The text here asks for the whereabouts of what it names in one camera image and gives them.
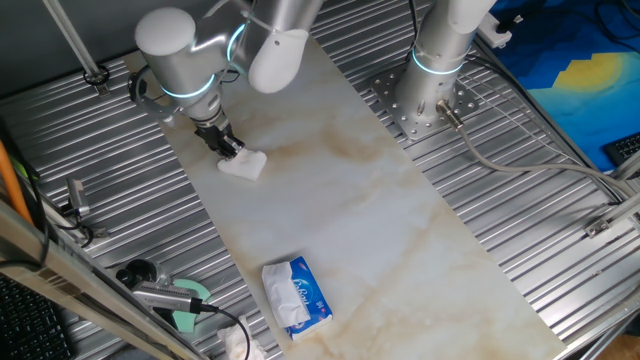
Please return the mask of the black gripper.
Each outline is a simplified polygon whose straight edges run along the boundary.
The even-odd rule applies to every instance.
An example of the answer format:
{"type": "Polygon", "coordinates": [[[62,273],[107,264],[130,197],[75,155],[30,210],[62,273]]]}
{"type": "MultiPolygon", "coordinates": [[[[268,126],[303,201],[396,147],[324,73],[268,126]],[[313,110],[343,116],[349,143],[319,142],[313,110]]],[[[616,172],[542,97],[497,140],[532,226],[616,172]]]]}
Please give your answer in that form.
{"type": "Polygon", "coordinates": [[[207,146],[224,159],[233,159],[245,146],[245,144],[234,138],[232,126],[229,122],[223,122],[221,126],[212,125],[209,127],[196,126],[195,134],[198,135],[207,146]]]}

